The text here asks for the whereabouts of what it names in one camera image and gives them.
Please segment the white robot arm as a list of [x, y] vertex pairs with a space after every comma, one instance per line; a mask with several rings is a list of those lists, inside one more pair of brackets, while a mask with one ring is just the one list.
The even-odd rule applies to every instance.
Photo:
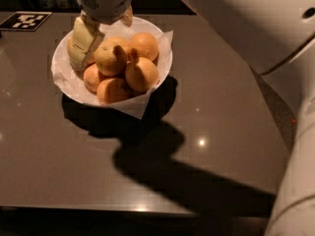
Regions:
[[205, 20], [297, 117], [278, 194], [168, 164], [159, 149], [133, 148], [118, 166], [155, 189], [179, 191], [206, 210], [202, 236], [231, 236], [239, 215], [265, 214], [264, 236], [315, 236], [314, 0], [181, 0]]

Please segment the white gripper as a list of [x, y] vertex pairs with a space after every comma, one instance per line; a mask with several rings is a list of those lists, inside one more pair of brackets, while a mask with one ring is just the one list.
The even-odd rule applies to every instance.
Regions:
[[76, 18], [71, 44], [68, 48], [70, 64], [77, 71], [84, 70], [104, 39], [100, 24], [112, 25], [118, 20], [126, 27], [133, 23], [132, 0], [77, 0], [84, 15]]

